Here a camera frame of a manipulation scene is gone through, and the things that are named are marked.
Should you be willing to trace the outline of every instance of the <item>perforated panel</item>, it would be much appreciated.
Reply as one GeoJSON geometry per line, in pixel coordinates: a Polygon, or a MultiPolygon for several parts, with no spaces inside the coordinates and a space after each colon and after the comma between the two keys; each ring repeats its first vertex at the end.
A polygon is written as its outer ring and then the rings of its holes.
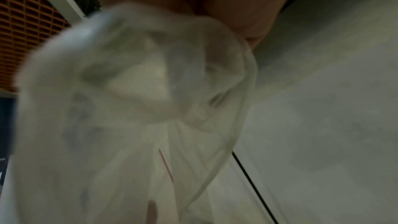
{"type": "Polygon", "coordinates": [[[15,92],[13,76],[29,50],[68,26],[47,0],[0,0],[0,88],[15,92]]]}

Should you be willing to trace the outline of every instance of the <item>crumpled plastic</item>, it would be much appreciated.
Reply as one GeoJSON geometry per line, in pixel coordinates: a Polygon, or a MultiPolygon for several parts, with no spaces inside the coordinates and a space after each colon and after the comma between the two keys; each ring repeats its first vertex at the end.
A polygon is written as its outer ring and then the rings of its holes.
{"type": "Polygon", "coordinates": [[[179,222],[213,223],[206,187],[239,138],[256,73],[218,21],[134,3],[50,39],[16,80],[20,219],[146,223],[163,144],[179,222]]]}

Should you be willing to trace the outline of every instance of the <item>translucent plastic bag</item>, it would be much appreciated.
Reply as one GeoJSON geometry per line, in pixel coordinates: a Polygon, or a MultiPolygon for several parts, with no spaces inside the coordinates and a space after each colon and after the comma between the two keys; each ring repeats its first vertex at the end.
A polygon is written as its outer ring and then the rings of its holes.
{"type": "Polygon", "coordinates": [[[126,3],[53,38],[17,78],[22,222],[145,223],[165,180],[160,149],[178,221],[213,223],[206,187],[231,155],[255,77],[246,42],[206,17],[126,3]]]}

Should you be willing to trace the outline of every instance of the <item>orange grid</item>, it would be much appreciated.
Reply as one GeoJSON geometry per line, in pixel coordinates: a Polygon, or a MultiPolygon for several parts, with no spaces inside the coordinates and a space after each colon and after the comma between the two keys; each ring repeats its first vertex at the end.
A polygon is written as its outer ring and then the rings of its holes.
{"type": "Polygon", "coordinates": [[[15,92],[13,77],[29,50],[68,26],[48,0],[0,0],[0,88],[15,92]]]}

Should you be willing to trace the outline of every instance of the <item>plastic bag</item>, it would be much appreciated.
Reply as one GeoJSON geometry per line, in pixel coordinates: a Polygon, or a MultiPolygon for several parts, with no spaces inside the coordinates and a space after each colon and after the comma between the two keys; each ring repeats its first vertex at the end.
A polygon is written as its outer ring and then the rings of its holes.
{"type": "Polygon", "coordinates": [[[126,3],[54,37],[17,78],[22,222],[145,223],[165,180],[160,149],[178,221],[213,223],[206,187],[231,155],[255,77],[246,42],[207,17],[126,3]]]}

